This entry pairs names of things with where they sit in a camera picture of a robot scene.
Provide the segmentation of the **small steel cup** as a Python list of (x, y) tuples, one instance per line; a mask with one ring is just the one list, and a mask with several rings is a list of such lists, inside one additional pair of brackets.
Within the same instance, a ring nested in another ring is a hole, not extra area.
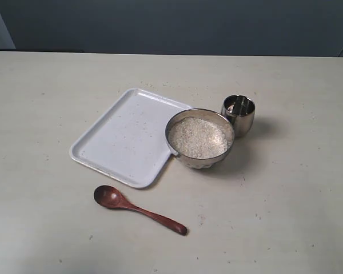
[(244, 95), (230, 95), (225, 98), (221, 115), (233, 126), (235, 138), (244, 137), (251, 129), (254, 115), (254, 102)]

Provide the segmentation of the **dark red wooden spoon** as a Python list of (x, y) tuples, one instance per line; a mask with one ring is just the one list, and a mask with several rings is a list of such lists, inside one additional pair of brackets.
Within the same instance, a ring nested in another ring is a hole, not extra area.
[(138, 212), (143, 214), (154, 221), (160, 223), (166, 228), (178, 233), (179, 235), (186, 236), (188, 229), (181, 223), (176, 222), (168, 217), (150, 212), (143, 208), (137, 207), (132, 204), (123, 194), (112, 186), (99, 186), (94, 190), (94, 200), (102, 207), (107, 209), (125, 209), (129, 211)]

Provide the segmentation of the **steel bowl of rice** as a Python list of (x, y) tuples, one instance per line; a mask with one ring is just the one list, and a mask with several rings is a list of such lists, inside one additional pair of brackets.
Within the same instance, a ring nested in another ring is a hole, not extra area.
[(221, 114), (190, 108), (175, 114), (165, 128), (171, 154), (193, 169), (207, 169), (224, 160), (232, 149), (233, 126)]

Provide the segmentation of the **white rectangular plastic tray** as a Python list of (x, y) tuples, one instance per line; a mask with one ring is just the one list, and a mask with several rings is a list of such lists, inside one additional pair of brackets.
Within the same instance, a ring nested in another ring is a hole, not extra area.
[(71, 146), (70, 157), (132, 188), (150, 186), (171, 155), (165, 128), (190, 106), (131, 88)]

